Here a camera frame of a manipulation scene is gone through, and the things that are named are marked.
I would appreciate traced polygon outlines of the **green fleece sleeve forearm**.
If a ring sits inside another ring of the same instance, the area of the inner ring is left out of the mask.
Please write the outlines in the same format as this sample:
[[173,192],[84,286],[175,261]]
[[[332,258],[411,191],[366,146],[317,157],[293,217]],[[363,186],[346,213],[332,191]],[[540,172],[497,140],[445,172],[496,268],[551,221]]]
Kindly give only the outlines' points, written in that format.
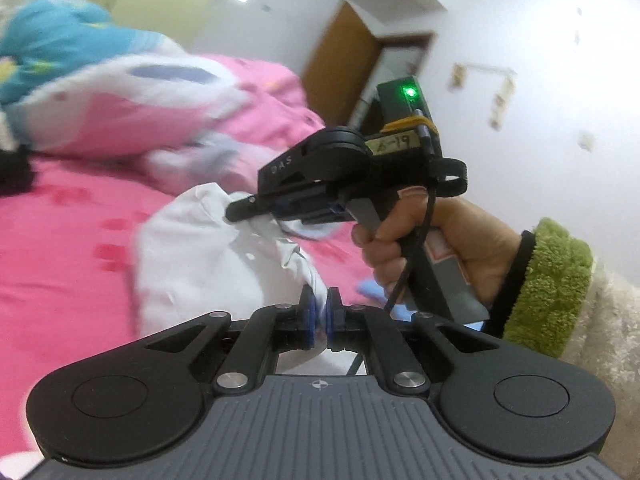
[[602,450],[625,479],[639,477],[639,289],[549,218],[525,239],[524,282],[501,337],[588,370],[610,388],[613,428]]

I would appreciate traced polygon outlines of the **person's right hand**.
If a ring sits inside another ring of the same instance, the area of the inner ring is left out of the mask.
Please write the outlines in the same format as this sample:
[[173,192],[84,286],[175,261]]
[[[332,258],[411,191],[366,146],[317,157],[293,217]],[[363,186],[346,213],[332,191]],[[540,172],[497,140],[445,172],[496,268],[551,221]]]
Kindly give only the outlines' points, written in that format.
[[[374,232],[358,224],[352,239],[375,281],[388,292],[398,282],[406,259],[399,240],[422,223],[427,194],[422,188],[401,197]],[[460,259],[477,298],[485,306],[496,299],[521,245],[521,235],[504,222],[462,197],[436,200],[432,225]]]

